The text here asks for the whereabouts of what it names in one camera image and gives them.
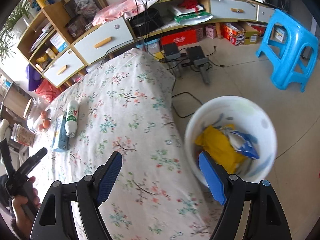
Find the left hand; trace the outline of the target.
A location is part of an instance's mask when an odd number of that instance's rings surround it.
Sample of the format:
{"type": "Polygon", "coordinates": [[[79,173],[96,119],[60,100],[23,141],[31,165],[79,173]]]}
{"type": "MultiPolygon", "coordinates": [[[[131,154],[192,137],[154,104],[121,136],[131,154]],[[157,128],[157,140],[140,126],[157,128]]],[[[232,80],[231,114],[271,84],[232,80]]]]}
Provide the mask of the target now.
{"type": "Polygon", "coordinates": [[[16,195],[11,202],[15,215],[15,218],[11,220],[11,228],[19,239],[29,239],[33,227],[33,222],[25,214],[22,208],[27,202],[28,199],[20,195],[16,195]]]}

